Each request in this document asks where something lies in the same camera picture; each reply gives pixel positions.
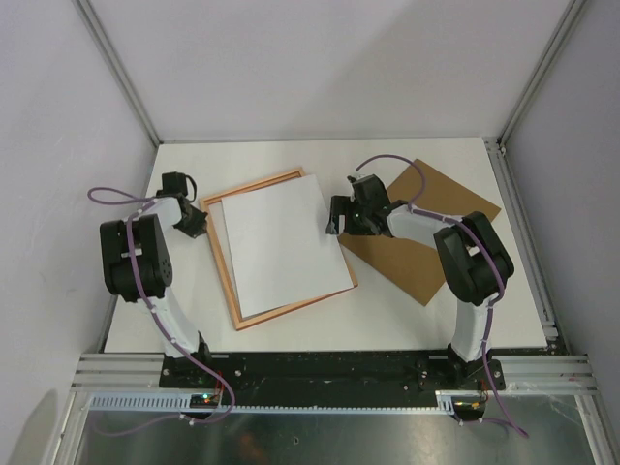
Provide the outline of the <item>orange wooden picture frame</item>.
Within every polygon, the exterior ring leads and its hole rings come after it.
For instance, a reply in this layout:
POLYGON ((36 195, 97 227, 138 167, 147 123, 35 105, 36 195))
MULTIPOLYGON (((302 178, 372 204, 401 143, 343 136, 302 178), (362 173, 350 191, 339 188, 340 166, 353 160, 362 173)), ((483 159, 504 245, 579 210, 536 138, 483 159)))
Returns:
MULTIPOLYGON (((289 304, 286 306, 282 306, 280 308, 276 308, 270 311, 266 311, 254 317, 244 317, 241 315, 240 305, 238 302, 238 295, 236 290, 235 279, 233 275, 233 263, 231 252, 228 245, 228 236, 226 230, 226 224, 224 219, 223 207, 222 207, 222 199, 228 196, 234 196, 238 194, 243 194, 251 191, 255 191, 258 189, 262 189, 264 187, 272 186, 277 183, 290 181, 302 176, 308 175, 301 168, 296 168, 293 170, 288 170, 279 174, 275 174, 257 181, 253 181, 250 183, 246 183, 244 185, 240 185, 229 189, 227 191, 204 197, 200 200, 201 208, 204 212, 211 214, 215 217, 214 224, 208 226, 207 228, 207 236, 209 240, 209 244, 211 246, 211 250, 214 256, 214 260, 216 263, 216 267, 218 270, 218 274, 222 283, 222 288, 224 291, 225 299, 229 308, 229 313, 232 318, 232 324, 235 329, 242 330, 248 328, 250 326, 255 326, 261 323, 264 323, 268 320, 272 320, 274 318, 280 317, 287 313, 290 313, 294 310, 298 310, 303 307, 307 307, 314 303, 317 303, 321 300, 325 300, 327 298, 340 295, 346 291, 324 295, 321 297, 316 297, 312 299, 308 299, 305 301, 298 302, 296 304, 289 304)), ((358 285, 358 280, 350 266, 347 259, 344 257, 347 267, 350 271, 351 277, 353 279, 354 286, 350 289, 354 289, 358 285)))

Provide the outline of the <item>printed photo sheet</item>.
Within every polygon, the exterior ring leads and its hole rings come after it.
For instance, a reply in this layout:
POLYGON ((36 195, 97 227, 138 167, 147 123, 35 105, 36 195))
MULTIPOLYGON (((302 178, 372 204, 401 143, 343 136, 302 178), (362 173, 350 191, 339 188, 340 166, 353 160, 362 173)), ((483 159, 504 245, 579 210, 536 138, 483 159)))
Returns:
POLYGON ((241 315, 351 289, 317 177, 305 175, 222 199, 241 315))

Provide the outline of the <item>brown frame backing board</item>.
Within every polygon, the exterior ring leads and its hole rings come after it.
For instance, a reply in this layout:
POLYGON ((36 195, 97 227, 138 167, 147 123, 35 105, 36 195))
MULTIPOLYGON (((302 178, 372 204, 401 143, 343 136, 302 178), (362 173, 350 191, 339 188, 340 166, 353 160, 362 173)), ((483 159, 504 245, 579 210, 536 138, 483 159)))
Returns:
MULTIPOLYGON (((421 180, 414 168, 405 169, 387 186, 393 202, 408 201, 423 188, 416 200, 416 206, 423 209, 451 215, 479 211, 489 220, 494 220, 500 213, 500 206, 422 160, 417 160, 416 165, 423 171, 425 179, 421 180)), ((347 233, 339 237, 339 242, 421 305, 427 305, 445 283, 439 255, 426 245, 384 235, 353 236, 347 233)))

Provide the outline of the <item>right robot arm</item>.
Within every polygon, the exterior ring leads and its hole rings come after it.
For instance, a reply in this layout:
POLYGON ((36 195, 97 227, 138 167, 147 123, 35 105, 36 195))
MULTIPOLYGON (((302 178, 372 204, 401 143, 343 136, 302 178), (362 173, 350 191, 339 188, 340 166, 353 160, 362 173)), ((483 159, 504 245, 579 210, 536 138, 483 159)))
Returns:
POLYGON ((412 201, 391 201, 376 175, 349 178, 353 192, 330 200, 325 232, 340 236, 385 236, 437 251, 456 297, 456 324, 447 348, 447 376, 457 388, 475 382, 496 387, 501 372, 490 365, 494 306, 514 274, 512 259, 485 214, 441 214, 412 201))

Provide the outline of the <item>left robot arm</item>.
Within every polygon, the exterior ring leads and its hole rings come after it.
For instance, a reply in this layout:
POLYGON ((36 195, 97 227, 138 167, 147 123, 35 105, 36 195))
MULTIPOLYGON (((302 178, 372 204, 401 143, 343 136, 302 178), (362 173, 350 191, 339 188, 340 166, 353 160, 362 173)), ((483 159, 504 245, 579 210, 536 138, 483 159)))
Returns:
POLYGON ((202 388, 214 375, 211 353, 200 331, 181 309, 171 284, 173 269, 165 232, 191 239, 206 233, 207 214, 193 206, 198 192, 188 174, 162 175, 156 195, 139 198, 109 187, 94 187, 88 199, 102 205, 134 204, 122 220, 100 226, 104 280, 108 291, 142 309, 164 348, 159 386, 202 388))

